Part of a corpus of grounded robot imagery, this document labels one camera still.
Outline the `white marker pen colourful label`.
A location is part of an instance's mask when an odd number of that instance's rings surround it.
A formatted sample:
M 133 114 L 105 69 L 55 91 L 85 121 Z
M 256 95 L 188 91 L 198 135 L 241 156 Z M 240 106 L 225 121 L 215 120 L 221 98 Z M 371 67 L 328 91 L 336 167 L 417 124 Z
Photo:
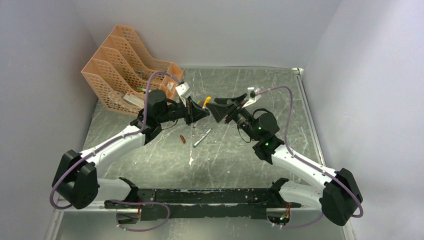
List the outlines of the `white marker pen colourful label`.
M 196 112 L 196 121 L 195 121 L 193 127 L 196 128 L 197 125 L 198 125 L 198 123 L 200 122 L 200 120 L 203 119 L 203 118 L 205 118 L 205 117 L 208 117 L 209 115 L 210 115 L 209 110 L 207 110 L 206 107 L 202 107 L 201 106 L 201 108 L 197 109 L 197 112 Z

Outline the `white marker pen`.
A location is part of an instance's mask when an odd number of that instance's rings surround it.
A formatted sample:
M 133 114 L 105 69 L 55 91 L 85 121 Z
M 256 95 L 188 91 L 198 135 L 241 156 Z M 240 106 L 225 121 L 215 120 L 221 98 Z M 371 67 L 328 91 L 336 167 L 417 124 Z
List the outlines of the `white marker pen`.
M 196 148 L 208 135 L 209 133 L 212 131 L 212 128 L 208 129 L 201 137 L 199 140 L 197 140 L 192 146 L 194 148 Z

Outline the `brown pen cap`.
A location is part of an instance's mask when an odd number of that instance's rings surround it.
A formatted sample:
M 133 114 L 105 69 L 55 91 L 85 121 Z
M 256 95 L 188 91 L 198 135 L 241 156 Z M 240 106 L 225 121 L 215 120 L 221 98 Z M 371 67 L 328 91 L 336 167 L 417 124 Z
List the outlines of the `brown pen cap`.
M 184 136 L 183 135 L 180 135 L 179 137 L 180 137 L 182 143 L 185 144 L 186 143 L 186 140 L 185 140 Z

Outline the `yellow pen cap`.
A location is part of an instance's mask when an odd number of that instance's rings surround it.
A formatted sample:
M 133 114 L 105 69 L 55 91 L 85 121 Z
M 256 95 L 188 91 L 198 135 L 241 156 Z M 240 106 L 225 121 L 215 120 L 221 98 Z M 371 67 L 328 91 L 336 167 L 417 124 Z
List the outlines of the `yellow pen cap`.
M 206 104 L 211 100 L 211 97 L 208 96 L 205 101 L 203 102 L 203 107 L 206 107 Z

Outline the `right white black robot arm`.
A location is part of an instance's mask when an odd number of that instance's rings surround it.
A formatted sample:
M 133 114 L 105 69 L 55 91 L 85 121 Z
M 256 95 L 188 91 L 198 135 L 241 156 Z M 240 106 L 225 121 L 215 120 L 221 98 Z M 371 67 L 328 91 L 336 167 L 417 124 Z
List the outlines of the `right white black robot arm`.
M 350 218 L 363 216 L 363 197 L 351 171 L 326 167 L 296 152 L 287 140 L 276 136 L 280 128 L 275 115 L 265 108 L 251 113 L 245 107 L 248 103 L 243 94 L 216 98 L 205 106 L 216 122 L 234 122 L 238 130 L 244 131 L 255 142 L 252 148 L 260 160 L 284 168 L 307 182 L 302 185 L 287 180 L 280 184 L 269 197 L 275 207 L 282 207 L 287 202 L 306 205 L 320 210 L 338 226 L 345 226 Z

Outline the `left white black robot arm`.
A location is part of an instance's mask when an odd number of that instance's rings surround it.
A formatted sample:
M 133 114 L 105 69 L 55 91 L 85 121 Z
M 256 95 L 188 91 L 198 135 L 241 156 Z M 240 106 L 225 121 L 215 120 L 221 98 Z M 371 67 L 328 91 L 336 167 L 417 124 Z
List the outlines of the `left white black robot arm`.
M 124 177 L 100 179 L 99 172 L 150 143 L 163 130 L 163 123 L 183 119 L 190 125 L 208 116 L 210 112 L 190 96 L 175 102 L 162 90 L 149 92 L 138 117 L 120 133 L 82 152 L 69 150 L 63 154 L 53 178 L 50 204 L 58 210 L 70 207 L 80 210 L 93 201 L 119 202 L 126 208 L 134 207 L 139 201 L 138 187 Z M 69 204 L 58 206 L 53 199 L 55 193 Z

